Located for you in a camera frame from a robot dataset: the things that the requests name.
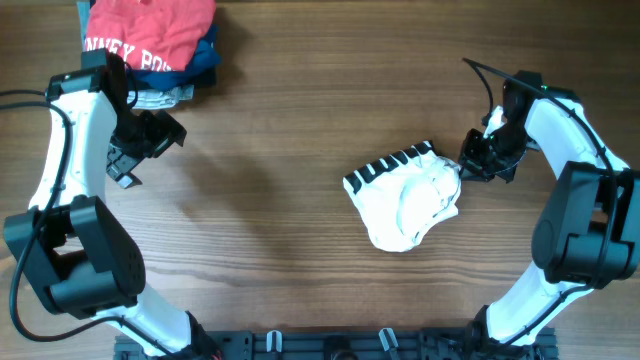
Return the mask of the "white underwear black striped waistband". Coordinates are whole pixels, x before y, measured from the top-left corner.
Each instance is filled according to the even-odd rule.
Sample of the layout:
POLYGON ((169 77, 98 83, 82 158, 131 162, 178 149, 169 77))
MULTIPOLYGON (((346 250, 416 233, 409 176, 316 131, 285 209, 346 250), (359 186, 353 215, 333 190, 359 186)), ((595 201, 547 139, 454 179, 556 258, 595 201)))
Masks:
POLYGON ((402 253, 458 214, 460 174, 459 164, 423 141, 348 173, 343 186, 374 247, 402 253))

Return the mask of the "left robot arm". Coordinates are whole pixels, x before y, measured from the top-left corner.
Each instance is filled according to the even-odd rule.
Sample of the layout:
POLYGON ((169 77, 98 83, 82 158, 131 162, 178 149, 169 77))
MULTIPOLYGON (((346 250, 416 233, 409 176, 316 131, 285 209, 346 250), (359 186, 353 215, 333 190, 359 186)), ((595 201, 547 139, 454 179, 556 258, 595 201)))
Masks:
POLYGON ((27 280, 49 313, 76 318, 81 331, 110 325, 150 358, 218 359, 219 346, 195 317, 147 283, 139 247, 105 203, 107 180, 136 185, 142 160, 186 137, 167 112, 134 111, 130 70, 117 54, 88 51, 79 70, 53 76, 45 91, 19 94, 20 107, 50 112, 51 137, 27 210, 3 227, 17 262, 9 315, 25 333, 18 290, 27 280))

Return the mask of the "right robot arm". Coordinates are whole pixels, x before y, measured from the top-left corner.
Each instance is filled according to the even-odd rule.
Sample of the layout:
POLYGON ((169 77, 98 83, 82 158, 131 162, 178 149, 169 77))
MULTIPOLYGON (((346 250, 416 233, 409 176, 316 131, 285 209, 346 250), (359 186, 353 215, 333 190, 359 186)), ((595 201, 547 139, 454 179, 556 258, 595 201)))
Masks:
POLYGON ((556 184, 531 240, 532 262, 466 330, 465 355, 522 356, 572 302, 625 280, 639 265, 639 174, 601 140, 574 92, 539 73, 503 76, 503 103, 472 129, 461 178, 514 179, 528 151, 541 152, 556 184))

